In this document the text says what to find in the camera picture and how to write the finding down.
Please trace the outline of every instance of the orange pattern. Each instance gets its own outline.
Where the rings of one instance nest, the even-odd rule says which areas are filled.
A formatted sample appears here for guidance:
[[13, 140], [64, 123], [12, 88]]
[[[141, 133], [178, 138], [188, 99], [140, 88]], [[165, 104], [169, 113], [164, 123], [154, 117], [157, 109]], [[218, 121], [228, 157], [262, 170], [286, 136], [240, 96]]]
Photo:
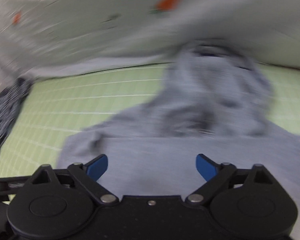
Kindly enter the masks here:
[[20, 22], [21, 19], [21, 12], [17, 12], [16, 15], [13, 17], [12, 24], [16, 25]]
[[180, 0], [161, 0], [155, 5], [158, 11], [172, 11], [174, 10]]

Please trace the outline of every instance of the green cutting mat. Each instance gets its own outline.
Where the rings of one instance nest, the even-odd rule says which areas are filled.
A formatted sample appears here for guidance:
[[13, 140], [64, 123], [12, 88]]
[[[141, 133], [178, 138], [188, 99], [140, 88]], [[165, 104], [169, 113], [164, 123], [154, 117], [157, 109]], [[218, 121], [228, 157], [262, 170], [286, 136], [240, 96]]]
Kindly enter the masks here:
[[[64, 139], [111, 114], [150, 100], [166, 67], [148, 65], [38, 82], [4, 143], [0, 177], [32, 174], [55, 165]], [[269, 119], [300, 134], [300, 70], [261, 65], [274, 87]]]

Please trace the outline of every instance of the metal pin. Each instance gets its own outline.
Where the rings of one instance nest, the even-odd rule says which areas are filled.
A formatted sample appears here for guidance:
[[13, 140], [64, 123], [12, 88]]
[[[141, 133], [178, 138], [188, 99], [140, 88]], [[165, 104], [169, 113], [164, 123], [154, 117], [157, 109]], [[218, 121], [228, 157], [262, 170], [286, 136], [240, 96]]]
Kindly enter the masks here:
[[188, 196], [188, 200], [192, 203], [199, 203], [203, 200], [203, 196], [200, 194], [191, 194]]
[[112, 203], [117, 200], [117, 197], [112, 194], [105, 194], [105, 195], [101, 196], [100, 200], [103, 203]]
[[149, 200], [148, 201], [148, 205], [149, 206], [154, 206], [156, 204], [156, 201], [155, 200]]

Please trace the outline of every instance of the black and white fabric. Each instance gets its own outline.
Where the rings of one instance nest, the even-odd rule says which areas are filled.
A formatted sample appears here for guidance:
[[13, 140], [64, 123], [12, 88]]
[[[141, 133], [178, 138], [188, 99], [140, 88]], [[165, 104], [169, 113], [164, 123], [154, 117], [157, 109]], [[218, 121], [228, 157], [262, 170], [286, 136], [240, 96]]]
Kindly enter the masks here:
[[15, 83], [0, 93], [0, 147], [8, 137], [23, 100], [30, 92], [32, 82], [18, 78]]

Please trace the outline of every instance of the fabric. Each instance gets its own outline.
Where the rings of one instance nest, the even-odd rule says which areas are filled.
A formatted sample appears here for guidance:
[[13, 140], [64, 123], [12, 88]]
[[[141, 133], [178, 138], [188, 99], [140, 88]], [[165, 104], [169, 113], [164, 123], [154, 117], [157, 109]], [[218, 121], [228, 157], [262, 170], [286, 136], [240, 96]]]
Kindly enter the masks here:
[[300, 67], [300, 0], [0, 0], [0, 69], [56, 77], [171, 62], [196, 38]]
[[[0, 149], [0, 178], [31, 175], [44, 163], [55, 168], [66, 137], [150, 101], [161, 90], [168, 66], [145, 65], [36, 82]], [[257, 67], [274, 91], [267, 118], [300, 134], [300, 70]]]
[[299, 239], [300, 136], [265, 119], [270, 95], [249, 58], [220, 40], [196, 41], [168, 68], [155, 99], [70, 136], [57, 167], [105, 153], [109, 170], [99, 182], [117, 196], [185, 197], [204, 183], [199, 153], [239, 168], [263, 163], [298, 205]]
[[0, 93], [0, 147], [9, 135], [21, 104], [30, 92], [31, 82], [19, 78]]

